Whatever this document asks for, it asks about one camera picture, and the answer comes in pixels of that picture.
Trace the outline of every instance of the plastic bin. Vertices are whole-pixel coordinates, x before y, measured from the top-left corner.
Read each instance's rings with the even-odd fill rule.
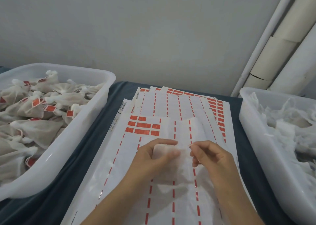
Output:
[[[250,101],[252,92],[256,93],[263,107],[277,110],[290,97],[295,98],[296,107],[301,110],[311,108],[316,100],[246,87],[240,90],[243,102],[239,113],[239,120],[282,209],[297,224],[316,224],[315,197],[303,182],[302,171],[290,161],[281,144],[269,133],[269,127]]]
[[[72,79],[78,84],[95,86],[105,82],[105,85],[28,171],[11,183],[0,187],[0,201],[6,198],[24,198],[34,195],[53,181],[105,106],[109,88],[116,79],[113,73],[105,70],[34,63],[0,74],[0,90],[12,86],[12,79],[23,81],[30,78],[43,78],[47,70],[56,70],[60,82]]]

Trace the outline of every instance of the person's left hand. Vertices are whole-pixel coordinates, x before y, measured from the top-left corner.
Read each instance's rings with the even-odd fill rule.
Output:
[[[165,165],[180,155],[180,151],[172,151],[159,159],[152,159],[154,146],[159,143],[176,145],[178,142],[176,140],[158,138],[141,146],[124,177],[125,182],[137,185],[149,182],[159,174]]]

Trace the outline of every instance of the tablecloth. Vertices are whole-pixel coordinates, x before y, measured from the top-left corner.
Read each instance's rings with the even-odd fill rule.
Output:
[[[107,104],[54,181],[46,189],[31,197],[6,199],[0,202],[0,224],[59,224],[123,99],[132,100],[138,87],[149,88],[150,85],[132,82],[118,82],[112,85]],[[217,97],[230,103],[240,172],[263,221],[266,224],[295,224],[280,208],[239,122],[242,99],[207,93],[199,94]]]

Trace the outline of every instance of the person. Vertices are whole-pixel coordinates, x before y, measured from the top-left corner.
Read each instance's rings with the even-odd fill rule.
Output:
[[[155,139],[140,147],[122,181],[81,225],[119,225],[124,222],[148,182],[180,155],[180,151],[173,151],[159,159],[152,159],[154,146],[159,143],[176,145],[178,142]],[[231,225],[264,225],[243,189],[233,156],[211,141],[195,142],[190,148],[192,166],[201,164],[207,169],[219,204]]]

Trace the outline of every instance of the pile of white bags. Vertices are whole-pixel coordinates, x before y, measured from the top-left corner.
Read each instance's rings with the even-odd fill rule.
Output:
[[[21,176],[103,86],[46,74],[0,91],[0,186]]]
[[[290,98],[281,110],[263,108],[255,92],[251,101],[267,123],[271,134],[280,142],[290,160],[304,174],[310,190],[316,199],[316,104],[307,111],[295,107]]]

